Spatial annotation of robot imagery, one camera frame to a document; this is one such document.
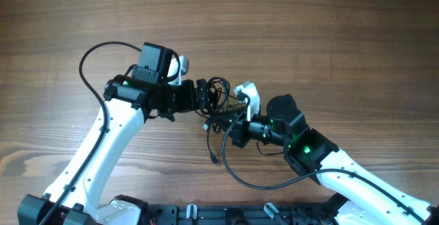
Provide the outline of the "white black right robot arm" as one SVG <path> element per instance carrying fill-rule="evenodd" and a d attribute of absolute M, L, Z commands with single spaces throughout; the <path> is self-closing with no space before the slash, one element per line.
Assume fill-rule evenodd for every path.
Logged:
<path fill-rule="evenodd" d="M 322 221 L 335 224 L 437 224 L 438 207 L 399 191 L 357 164 L 344 150 L 307 125 L 291 95 L 272 98 L 266 115 L 246 107 L 217 112 L 213 122 L 244 147 L 251 140 L 283 148 L 283 158 L 298 174 L 335 195 L 323 204 Z"/>

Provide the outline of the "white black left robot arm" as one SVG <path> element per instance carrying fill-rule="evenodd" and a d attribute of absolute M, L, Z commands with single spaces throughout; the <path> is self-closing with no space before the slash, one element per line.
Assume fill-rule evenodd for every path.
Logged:
<path fill-rule="evenodd" d="M 174 113 L 197 110 L 193 81 L 183 80 L 187 59 L 152 43 L 139 48 L 137 64 L 109 80 L 97 118 L 64 171 L 41 197 L 26 195 L 17 215 L 20 224 L 139 224 L 147 203 L 123 198 L 99 207 L 102 192 L 132 137 L 153 119 L 174 121 Z"/>

